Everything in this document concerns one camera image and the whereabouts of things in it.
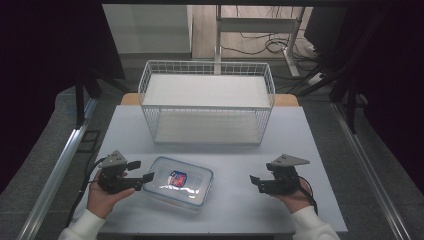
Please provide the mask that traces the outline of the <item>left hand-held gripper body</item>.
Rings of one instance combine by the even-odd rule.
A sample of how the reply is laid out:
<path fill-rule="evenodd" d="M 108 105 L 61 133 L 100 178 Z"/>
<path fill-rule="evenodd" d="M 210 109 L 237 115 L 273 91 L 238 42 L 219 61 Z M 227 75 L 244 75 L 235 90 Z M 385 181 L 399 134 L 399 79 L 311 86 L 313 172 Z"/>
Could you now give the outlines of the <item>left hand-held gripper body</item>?
<path fill-rule="evenodd" d="M 103 158 L 99 164 L 101 175 L 98 185 L 109 194 L 116 194 L 123 190 L 134 188 L 137 178 L 125 178 L 127 170 L 127 159 L 119 152 L 114 151 Z"/>

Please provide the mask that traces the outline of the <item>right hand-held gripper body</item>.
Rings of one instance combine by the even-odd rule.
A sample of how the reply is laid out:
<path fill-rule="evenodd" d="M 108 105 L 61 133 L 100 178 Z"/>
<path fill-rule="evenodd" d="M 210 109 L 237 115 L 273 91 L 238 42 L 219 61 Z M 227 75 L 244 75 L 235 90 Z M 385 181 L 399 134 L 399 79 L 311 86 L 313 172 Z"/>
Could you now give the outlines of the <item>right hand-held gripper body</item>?
<path fill-rule="evenodd" d="M 274 166 L 270 171 L 274 179 L 265 180 L 266 194 L 288 196 L 302 189 L 295 167 L 309 164 L 309 160 L 282 154 L 269 163 Z"/>

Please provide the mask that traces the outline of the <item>person's left hand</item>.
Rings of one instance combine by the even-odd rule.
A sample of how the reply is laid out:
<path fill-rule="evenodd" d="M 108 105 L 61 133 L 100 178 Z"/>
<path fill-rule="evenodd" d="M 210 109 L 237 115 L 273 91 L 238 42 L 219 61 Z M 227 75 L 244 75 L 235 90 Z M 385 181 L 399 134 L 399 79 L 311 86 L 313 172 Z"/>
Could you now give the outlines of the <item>person's left hand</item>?
<path fill-rule="evenodd" d="M 96 172 L 94 180 L 90 183 L 87 210 L 99 218 L 105 219 L 113 210 L 114 206 L 122 199 L 135 193 L 134 188 L 123 190 L 116 194 L 105 192 L 99 185 L 98 180 L 101 171 Z"/>

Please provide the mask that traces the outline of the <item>person's right hand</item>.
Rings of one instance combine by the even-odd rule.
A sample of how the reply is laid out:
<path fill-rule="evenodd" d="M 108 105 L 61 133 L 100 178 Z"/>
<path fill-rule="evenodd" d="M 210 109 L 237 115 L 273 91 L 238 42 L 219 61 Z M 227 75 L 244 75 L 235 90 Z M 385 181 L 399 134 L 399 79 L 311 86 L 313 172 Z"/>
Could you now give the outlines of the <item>person's right hand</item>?
<path fill-rule="evenodd" d="M 303 178 L 299 178 L 300 186 L 309 194 L 312 194 L 312 190 L 309 183 Z M 303 208 L 311 206 L 311 201 L 308 197 L 300 190 L 297 190 L 292 195 L 282 196 L 275 195 L 275 198 L 279 199 L 287 207 L 290 213 L 295 213 Z"/>

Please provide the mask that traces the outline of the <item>wooden table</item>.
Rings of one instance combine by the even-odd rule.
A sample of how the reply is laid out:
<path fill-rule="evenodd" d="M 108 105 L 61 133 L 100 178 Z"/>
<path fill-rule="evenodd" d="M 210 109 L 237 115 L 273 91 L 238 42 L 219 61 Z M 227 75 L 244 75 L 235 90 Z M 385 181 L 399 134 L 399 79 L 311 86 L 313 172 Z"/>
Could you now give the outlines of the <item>wooden table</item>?
<path fill-rule="evenodd" d="M 136 106 L 139 105 L 137 93 L 127 93 L 122 97 L 121 105 Z M 299 102 L 296 96 L 292 94 L 276 94 L 274 105 L 277 107 L 298 107 Z"/>

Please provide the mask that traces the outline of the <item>black metal stand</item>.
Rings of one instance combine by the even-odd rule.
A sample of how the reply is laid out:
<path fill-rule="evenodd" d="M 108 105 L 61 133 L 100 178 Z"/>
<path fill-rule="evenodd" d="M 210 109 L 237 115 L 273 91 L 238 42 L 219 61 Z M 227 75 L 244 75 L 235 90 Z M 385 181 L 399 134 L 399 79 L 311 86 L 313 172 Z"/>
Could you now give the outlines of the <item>black metal stand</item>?
<path fill-rule="evenodd" d="M 85 121 L 84 91 L 91 98 L 97 99 L 102 91 L 93 73 L 79 72 L 75 82 L 76 128 L 80 129 Z"/>
<path fill-rule="evenodd" d="M 353 70 L 351 70 L 349 72 L 348 85 L 347 85 L 346 123 L 352 134 L 356 133 L 356 130 L 355 130 L 356 94 L 357 94 L 356 74 L 354 73 Z"/>

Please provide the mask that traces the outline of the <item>white power strip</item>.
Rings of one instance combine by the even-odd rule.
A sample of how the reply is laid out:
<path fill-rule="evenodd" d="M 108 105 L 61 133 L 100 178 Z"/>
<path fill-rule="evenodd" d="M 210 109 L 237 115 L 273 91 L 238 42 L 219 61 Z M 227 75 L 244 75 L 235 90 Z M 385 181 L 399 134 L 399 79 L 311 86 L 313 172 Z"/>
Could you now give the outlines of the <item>white power strip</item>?
<path fill-rule="evenodd" d="M 315 85 L 316 83 L 320 82 L 323 78 L 325 77 L 325 75 L 321 72 L 317 73 L 315 76 L 313 76 L 308 82 L 307 84 L 309 86 Z"/>

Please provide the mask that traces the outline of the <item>dark curtain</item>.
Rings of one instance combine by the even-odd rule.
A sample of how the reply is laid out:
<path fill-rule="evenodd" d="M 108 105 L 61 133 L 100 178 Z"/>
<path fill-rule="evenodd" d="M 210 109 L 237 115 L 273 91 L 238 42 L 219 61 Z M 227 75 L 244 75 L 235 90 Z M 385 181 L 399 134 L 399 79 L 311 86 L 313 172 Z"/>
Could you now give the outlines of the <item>dark curtain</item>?
<path fill-rule="evenodd" d="M 0 0 L 0 193 L 50 120 L 56 96 L 123 79 L 101 0 Z"/>
<path fill-rule="evenodd" d="M 383 1 L 354 75 L 365 116 L 424 194 L 424 0 Z"/>

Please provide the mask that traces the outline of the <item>white cabinet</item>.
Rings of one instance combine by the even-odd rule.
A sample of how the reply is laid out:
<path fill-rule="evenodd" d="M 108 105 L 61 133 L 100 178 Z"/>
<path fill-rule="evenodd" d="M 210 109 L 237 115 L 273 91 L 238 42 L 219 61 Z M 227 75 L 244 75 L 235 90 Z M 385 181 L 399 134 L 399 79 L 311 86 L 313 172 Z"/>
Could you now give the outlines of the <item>white cabinet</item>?
<path fill-rule="evenodd" d="M 120 54 L 192 52 L 191 5 L 103 4 Z"/>

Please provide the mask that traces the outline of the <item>aluminium rail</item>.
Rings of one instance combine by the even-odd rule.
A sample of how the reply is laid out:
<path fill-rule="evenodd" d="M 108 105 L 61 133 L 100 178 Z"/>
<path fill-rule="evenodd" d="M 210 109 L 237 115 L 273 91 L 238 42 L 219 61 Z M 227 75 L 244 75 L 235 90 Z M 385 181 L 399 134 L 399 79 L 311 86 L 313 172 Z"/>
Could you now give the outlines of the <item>aluminium rail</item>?
<path fill-rule="evenodd" d="M 365 178 L 370 185 L 370 188 L 383 212 L 384 217 L 389 224 L 393 235 L 397 240 L 412 240 L 411 235 L 409 234 L 397 207 L 384 188 L 359 138 L 350 129 L 347 122 L 345 121 L 346 114 L 344 113 L 343 108 L 336 103 L 331 103 L 331 107 L 337 116 L 342 131 L 344 132 L 349 145 L 352 148 L 359 165 L 361 166 Z"/>
<path fill-rule="evenodd" d="M 61 182 L 70 166 L 80 142 L 91 121 L 97 100 L 90 98 L 84 105 L 82 125 L 75 128 L 68 138 L 49 178 L 35 202 L 16 240 L 34 240 L 50 208 Z"/>

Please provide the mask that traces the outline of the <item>white metal desk frame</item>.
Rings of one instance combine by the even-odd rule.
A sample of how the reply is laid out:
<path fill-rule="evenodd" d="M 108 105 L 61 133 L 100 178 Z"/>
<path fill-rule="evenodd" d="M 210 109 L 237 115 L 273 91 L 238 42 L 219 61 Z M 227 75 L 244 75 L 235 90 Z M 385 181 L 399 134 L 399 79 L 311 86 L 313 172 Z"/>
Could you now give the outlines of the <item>white metal desk frame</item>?
<path fill-rule="evenodd" d="M 296 43 L 298 32 L 303 20 L 306 8 L 301 7 L 295 18 L 243 18 L 243 17 L 223 17 L 222 6 L 215 6 L 216 15 L 216 43 L 214 50 L 214 61 L 221 61 L 221 34 L 225 33 L 281 33 L 288 34 L 289 40 L 286 47 L 283 48 L 283 55 L 291 76 L 299 78 L 300 73 L 293 59 L 293 48 Z"/>

